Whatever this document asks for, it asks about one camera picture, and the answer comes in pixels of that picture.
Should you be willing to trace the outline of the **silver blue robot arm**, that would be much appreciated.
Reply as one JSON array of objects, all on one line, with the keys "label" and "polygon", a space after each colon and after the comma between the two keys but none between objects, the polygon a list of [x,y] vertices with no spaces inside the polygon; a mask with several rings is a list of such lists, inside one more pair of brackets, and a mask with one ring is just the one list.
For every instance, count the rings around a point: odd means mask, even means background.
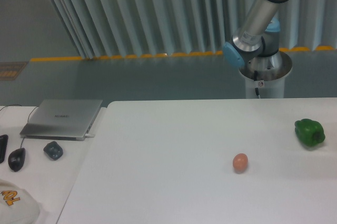
[{"label": "silver blue robot arm", "polygon": [[292,61],[279,51],[280,23],[274,19],[289,0],[255,0],[242,27],[223,45],[224,57],[246,77],[271,81],[286,76]]}]

